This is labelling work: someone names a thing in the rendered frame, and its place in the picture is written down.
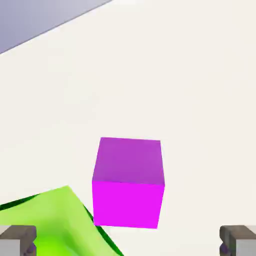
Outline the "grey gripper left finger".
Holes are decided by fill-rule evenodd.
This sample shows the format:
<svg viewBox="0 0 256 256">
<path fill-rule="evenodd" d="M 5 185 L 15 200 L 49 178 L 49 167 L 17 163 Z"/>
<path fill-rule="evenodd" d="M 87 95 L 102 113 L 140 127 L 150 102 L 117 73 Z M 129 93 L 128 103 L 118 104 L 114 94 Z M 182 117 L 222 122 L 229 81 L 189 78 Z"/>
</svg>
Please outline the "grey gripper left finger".
<svg viewBox="0 0 256 256">
<path fill-rule="evenodd" d="M 37 256 L 34 225 L 0 225 L 0 256 Z"/>
</svg>

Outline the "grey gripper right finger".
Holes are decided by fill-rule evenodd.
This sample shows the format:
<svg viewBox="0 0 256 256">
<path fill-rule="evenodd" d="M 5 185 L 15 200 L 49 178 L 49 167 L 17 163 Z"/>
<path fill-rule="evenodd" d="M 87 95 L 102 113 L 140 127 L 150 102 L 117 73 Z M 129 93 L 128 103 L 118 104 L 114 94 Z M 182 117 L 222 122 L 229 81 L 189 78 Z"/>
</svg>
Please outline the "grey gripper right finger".
<svg viewBox="0 0 256 256">
<path fill-rule="evenodd" d="M 256 256 L 256 225 L 222 225 L 219 256 Z"/>
</svg>

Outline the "small magenta cube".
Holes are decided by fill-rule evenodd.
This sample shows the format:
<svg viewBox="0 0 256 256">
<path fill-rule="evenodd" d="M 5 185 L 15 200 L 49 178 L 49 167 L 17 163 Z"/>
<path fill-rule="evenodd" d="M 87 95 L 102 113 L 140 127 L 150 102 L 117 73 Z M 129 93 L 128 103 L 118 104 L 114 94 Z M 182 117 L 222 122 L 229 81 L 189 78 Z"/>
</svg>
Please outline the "small magenta cube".
<svg viewBox="0 0 256 256">
<path fill-rule="evenodd" d="M 96 226 L 156 229 L 164 190 L 159 140 L 100 139 L 92 176 Z"/>
</svg>

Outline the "large green box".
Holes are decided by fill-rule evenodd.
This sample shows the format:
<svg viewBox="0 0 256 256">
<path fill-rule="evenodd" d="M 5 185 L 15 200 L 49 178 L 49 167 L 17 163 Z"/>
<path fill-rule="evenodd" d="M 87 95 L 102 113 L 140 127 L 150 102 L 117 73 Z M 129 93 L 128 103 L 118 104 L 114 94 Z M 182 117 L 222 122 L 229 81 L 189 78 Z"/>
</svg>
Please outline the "large green box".
<svg viewBox="0 0 256 256">
<path fill-rule="evenodd" d="M 35 226 L 37 256 L 124 256 L 69 186 L 0 204 L 0 225 Z"/>
</svg>

